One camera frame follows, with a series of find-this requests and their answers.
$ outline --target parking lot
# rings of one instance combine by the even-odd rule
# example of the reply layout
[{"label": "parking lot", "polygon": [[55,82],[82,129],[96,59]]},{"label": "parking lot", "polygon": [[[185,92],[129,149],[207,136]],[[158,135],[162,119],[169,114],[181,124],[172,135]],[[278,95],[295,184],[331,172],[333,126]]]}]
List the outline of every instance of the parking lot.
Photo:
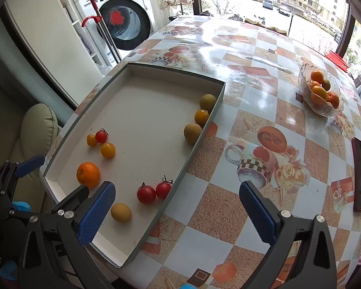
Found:
[{"label": "parking lot", "polygon": [[[210,7],[207,9],[214,14],[223,18],[228,18],[234,14],[238,14],[245,20],[245,17],[254,19],[254,16],[265,17],[266,26],[275,26],[281,30],[289,30],[291,16],[278,13],[276,7],[273,10],[262,7],[261,2],[253,0],[205,0]],[[221,14],[214,3],[219,3]],[[328,50],[336,50],[337,42],[334,41],[332,35],[299,16],[293,16],[293,22],[289,34],[289,38],[297,40],[310,48],[323,54]]]}]

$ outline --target red sticker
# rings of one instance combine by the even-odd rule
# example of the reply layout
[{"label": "red sticker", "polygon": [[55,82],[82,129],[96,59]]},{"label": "red sticker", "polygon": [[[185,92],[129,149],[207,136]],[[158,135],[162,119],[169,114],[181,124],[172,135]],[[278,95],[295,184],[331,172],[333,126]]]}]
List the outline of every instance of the red sticker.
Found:
[{"label": "red sticker", "polygon": [[110,23],[114,25],[122,25],[124,17],[120,14],[120,11],[112,11],[110,13]]}]

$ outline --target clear glass fruit bowl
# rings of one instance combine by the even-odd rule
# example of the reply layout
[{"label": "clear glass fruit bowl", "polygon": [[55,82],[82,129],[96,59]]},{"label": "clear glass fruit bowl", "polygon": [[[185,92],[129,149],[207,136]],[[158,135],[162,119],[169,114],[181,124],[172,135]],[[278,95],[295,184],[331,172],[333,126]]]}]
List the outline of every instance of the clear glass fruit bowl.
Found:
[{"label": "clear glass fruit bowl", "polygon": [[[310,88],[310,84],[311,84],[310,74],[312,71],[315,71],[315,70],[320,70],[322,72],[322,74],[324,75],[324,79],[329,80],[329,82],[330,82],[330,90],[329,91],[333,91],[338,95],[338,97],[340,99],[340,105],[338,106],[337,109],[335,109],[332,105],[329,105],[320,96],[316,95],[315,97],[313,97],[313,92]],[[344,110],[344,103],[342,100],[340,88],[337,85],[336,78],[332,74],[330,74],[324,70],[321,70],[318,67],[315,67],[313,65],[303,64],[303,65],[301,65],[301,67],[299,69],[298,85],[301,89],[301,94],[303,96],[303,99],[310,106],[310,108],[317,114],[326,116],[326,117],[332,117]]]}]

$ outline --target table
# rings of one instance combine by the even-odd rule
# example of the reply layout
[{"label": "table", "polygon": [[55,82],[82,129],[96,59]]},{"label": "table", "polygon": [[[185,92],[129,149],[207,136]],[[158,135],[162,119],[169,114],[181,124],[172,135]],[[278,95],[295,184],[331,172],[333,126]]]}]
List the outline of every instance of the table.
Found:
[{"label": "table", "polygon": [[[259,164],[260,192],[294,216],[322,214],[333,239],[339,288],[361,253],[361,212],[353,211],[351,138],[361,140],[361,100],[352,80],[331,61],[271,30],[206,16],[180,16],[117,65],[64,126],[47,155],[99,89],[128,61],[184,69],[226,82],[222,106],[160,222],[120,277],[136,288],[240,288],[269,246],[261,241],[239,197],[246,164]],[[339,79],[345,110],[315,114],[299,94],[299,65]],[[260,129],[286,138],[286,151],[255,155]],[[242,164],[237,174],[237,165]],[[291,267],[295,243],[286,260]],[[206,281],[197,281],[195,273]],[[281,284],[287,273],[279,275]]]}]

